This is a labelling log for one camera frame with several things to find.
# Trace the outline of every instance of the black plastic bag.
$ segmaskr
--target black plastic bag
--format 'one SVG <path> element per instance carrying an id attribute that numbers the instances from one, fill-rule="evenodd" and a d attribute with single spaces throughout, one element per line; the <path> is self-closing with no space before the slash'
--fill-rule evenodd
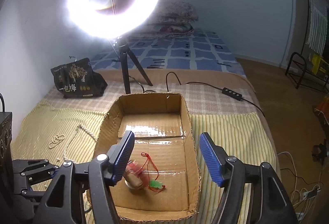
<path id="1" fill-rule="evenodd" d="M 88 58 L 57 66 L 51 73 L 64 98 L 102 96 L 107 87 L 104 78 L 93 71 Z"/>

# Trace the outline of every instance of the brown floor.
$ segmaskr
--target brown floor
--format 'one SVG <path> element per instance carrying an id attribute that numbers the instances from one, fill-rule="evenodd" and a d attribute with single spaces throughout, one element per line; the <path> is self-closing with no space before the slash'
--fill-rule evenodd
<path id="1" fill-rule="evenodd" d="M 323 143 L 325 134 L 318 119 L 312 111 L 312 106 L 317 105 L 324 97 L 319 93 L 305 87 L 295 89 L 291 80 L 285 76 L 284 70 L 255 61 L 238 59 L 247 78 L 256 90 L 256 96 L 269 124 L 277 153 L 288 151 L 293 156 L 297 175 L 305 179 L 307 183 L 317 182 L 321 171 L 320 163 L 314 163 L 311 156 L 313 145 Z M 279 155 L 280 168 L 290 168 L 292 163 L 284 154 Z M 281 171 L 283 185 L 288 194 L 294 189 L 294 176 L 287 170 Z M 324 169 L 321 181 L 328 183 L 328 169 Z M 297 189 L 311 190 L 314 185 L 306 185 L 302 180 L 297 180 Z M 316 207 L 312 219 L 305 218 L 302 223 L 313 223 L 325 200 L 323 188 L 316 201 Z M 302 211 L 303 205 L 296 209 Z"/>

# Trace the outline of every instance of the red cord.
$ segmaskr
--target red cord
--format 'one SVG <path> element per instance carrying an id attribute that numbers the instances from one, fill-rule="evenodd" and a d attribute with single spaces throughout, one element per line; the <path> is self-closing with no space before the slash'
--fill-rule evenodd
<path id="1" fill-rule="evenodd" d="M 143 156 L 143 157 L 146 157 L 146 161 L 145 161 L 144 165 L 142 166 L 142 169 L 143 169 L 143 167 L 144 167 L 144 166 L 146 165 L 146 163 L 147 163 L 146 168 L 147 168 L 147 175 L 148 175 L 148 180 L 149 180 L 149 182 L 151 181 L 151 179 L 150 179 L 150 173 L 149 173 L 149 170 L 148 170 L 148 165 L 149 165 L 149 163 L 151 163 L 152 166 L 153 166 L 153 167 L 155 168 L 155 170 L 157 171 L 157 177 L 155 178 L 155 180 L 157 180 L 157 178 L 159 177 L 159 170 L 158 170 L 158 168 L 156 167 L 156 165 L 153 163 L 153 161 L 152 161 L 150 155 L 149 155 L 148 153 L 144 153 L 144 152 L 142 152 L 140 155 Z M 161 191 L 163 191 L 163 189 L 164 189 L 166 186 L 165 186 L 165 185 L 162 185 L 162 189 L 160 189 L 160 190 L 154 190 L 155 188 L 150 187 L 150 185 L 148 185 L 148 187 L 149 187 L 149 189 L 150 189 L 151 191 L 161 192 Z"/>

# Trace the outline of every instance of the glowing ring light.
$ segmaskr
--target glowing ring light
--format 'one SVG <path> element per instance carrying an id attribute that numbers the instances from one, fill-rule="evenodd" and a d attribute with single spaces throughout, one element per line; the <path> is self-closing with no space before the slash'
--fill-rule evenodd
<path id="1" fill-rule="evenodd" d="M 135 0 L 123 13 L 104 15 L 94 10 L 89 0 L 68 0 L 71 20 L 92 36 L 116 38 L 143 23 L 158 0 Z"/>

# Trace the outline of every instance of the silver screw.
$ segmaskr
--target silver screw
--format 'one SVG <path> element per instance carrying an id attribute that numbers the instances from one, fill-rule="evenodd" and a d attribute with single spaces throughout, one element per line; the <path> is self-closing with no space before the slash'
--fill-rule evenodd
<path id="1" fill-rule="evenodd" d="M 228 157 L 228 160 L 229 160 L 231 163 L 234 163 L 234 162 L 237 160 L 237 158 L 236 158 L 235 156 L 229 156 L 229 157 Z"/>
<path id="2" fill-rule="evenodd" d="M 68 161 L 68 162 L 65 161 L 65 162 L 63 163 L 63 166 L 65 166 L 65 167 L 69 167 L 71 164 L 72 164 L 71 161 Z"/>
<path id="3" fill-rule="evenodd" d="M 104 153 L 101 153 L 100 155 L 97 155 L 98 161 L 104 161 L 107 158 L 107 155 Z"/>
<path id="4" fill-rule="evenodd" d="M 267 163 L 267 162 L 264 162 L 264 163 L 262 164 L 262 167 L 263 167 L 263 168 L 270 168 L 271 165 L 270 165 L 269 163 Z"/>

